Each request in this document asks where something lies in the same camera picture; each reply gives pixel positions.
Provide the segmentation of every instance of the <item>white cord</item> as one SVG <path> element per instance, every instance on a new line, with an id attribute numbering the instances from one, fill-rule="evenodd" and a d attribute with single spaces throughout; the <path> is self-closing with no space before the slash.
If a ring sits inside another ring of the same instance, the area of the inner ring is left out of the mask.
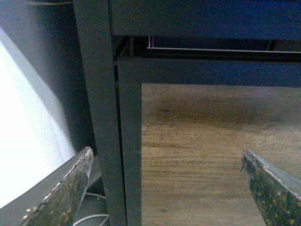
<path id="1" fill-rule="evenodd" d="M 105 199 L 105 197 L 104 197 L 104 196 L 102 196 L 102 195 L 100 195 L 100 194 L 95 194 L 95 193 L 90 193 L 90 192 L 87 192 L 86 194 L 88 194 L 88 195 L 92 195 L 92 196 L 96 196 L 96 197 L 97 197 L 97 199 L 100 199 L 100 198 L 102 198 L 102 199 Z"/>
<path id="2" fill-rule="evenodd" d="M 82 218 L 82 219 L 78 220 L 77 222 L 75 222 L 73 224 L 73 226 L 76 226 L 76 225 L 78 225 L 79 223 L 81 223 L 81 222 L 83 222 L 85 220 L 88 220 L 88 219 L 91 219 L 91 218 L 98 218 L 98 217 L 106 217 L 106 219 L 99 225 L 99 226 L 102 226 L 106 222 L 106 220 L 109 218 L 109 215 L 108 214 L 94 214 L 94 215 L 90 215 L 90 216 L 87 216 L 85 218 Z"/>
<path id="3" fill-rule="evenodd" d="M 96 196 L 98 200 L 99 200 L 100 198 L 105 199 L 105 197 L 102 196 L 102 195 L 100 195 L 100 194 L 95 194 L 95 193 L 91 193 L 91 192 L 86 192 L 86 194 L 87 194 L 87 195 Z M 106 218 L 100 223 L 100 225 L 99 225 L 99 226 L 103 226 L 104 223 L 105 223 L 105 222 L 107 221 L 107 219 L 109 218 L 109 215 L 108 215 L 108 214 L 94 214 L 94 215 L 90 215 L 90 216 L 87 216 L 87 217 L 85 217 L 85 218 L 82 218 L 82 219 L 78 220 L 77 222 L 75 222 L 75 223 L 73 224 L 73 226 L 76 226 L 76 225 L 78 225 L 79 223 L 81 223 L 81 222 L 83 222 L 83 221 L 85 221 L 85 220 L 88 220 L 88 219 L 91 219 L 91 218 L 98 218 L 98 217 L 106 217 Z"/>

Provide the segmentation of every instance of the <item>wooden tabletop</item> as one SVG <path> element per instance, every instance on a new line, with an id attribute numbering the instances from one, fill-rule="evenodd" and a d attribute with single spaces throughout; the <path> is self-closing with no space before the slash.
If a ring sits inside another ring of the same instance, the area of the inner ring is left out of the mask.
<path id="1" fill-rule="evenodd" d="M 243 149 L 301 179 L 301 89 L 142 85 L 143 226 L 264 226 Z"/>

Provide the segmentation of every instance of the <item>gray furniture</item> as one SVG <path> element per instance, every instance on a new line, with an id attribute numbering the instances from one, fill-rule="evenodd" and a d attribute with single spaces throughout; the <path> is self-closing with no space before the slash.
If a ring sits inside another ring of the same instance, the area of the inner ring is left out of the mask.
<path id="1" fill-rule="evenodd" d="M 301 86 L 281 59 L 117 58 L 115 36 L 300 40 L 301 3 L 269 0 L 74 1 L 112 226 L 141 225 L 141 84 Z"/>

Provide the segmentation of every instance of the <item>white wall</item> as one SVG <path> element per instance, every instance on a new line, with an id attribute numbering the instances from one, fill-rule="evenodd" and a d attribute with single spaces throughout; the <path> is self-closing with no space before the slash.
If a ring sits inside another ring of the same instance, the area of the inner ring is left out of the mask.
<path id="1" fill-rule="evenodd" d="M 76 154 L 60 101 L 1 28 L 0 104 L 1 208 Z"/>

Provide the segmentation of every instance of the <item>wood grain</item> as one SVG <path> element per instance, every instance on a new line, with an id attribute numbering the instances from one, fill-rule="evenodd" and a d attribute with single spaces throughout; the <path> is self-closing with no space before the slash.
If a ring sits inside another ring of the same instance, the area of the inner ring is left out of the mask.
<path id="1" fill-rule="evenodd" d="M 264 226 L 243 149 L 301 179 L 301 90 L 142 85 L 143 226 Z"/>

